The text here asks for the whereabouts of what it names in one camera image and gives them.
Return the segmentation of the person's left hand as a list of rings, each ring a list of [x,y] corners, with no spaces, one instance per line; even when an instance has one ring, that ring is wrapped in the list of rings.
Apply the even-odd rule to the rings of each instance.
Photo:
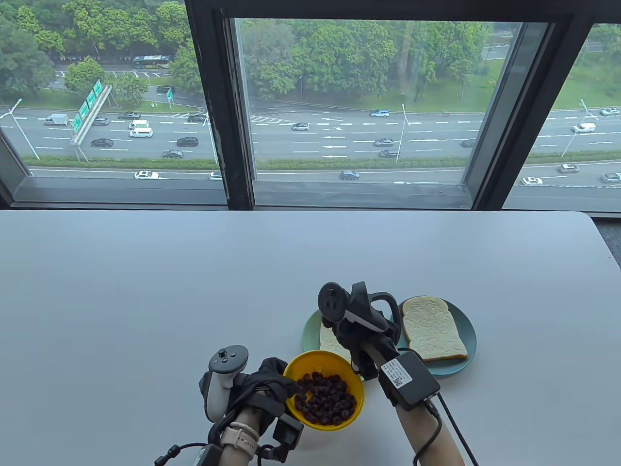
[[[237,416],[249,408],[258,414],[256,431],[263,435],[274,419],[286,412],[286,402],[298,392],[297,383],[284,376],[287,365],[276,357],[265,359],[257,371],[231,389],[227,413]]]

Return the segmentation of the person's right hand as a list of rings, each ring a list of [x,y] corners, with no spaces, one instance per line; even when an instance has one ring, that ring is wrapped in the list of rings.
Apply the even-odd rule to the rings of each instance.
[[[400,355],[396,345],[401,337],[402,324],[390,320],[387,324],[383,333],[347,319],[332,325],[337,341],[350,353],[354,372],[364,381],[377,379],[380,367]]]

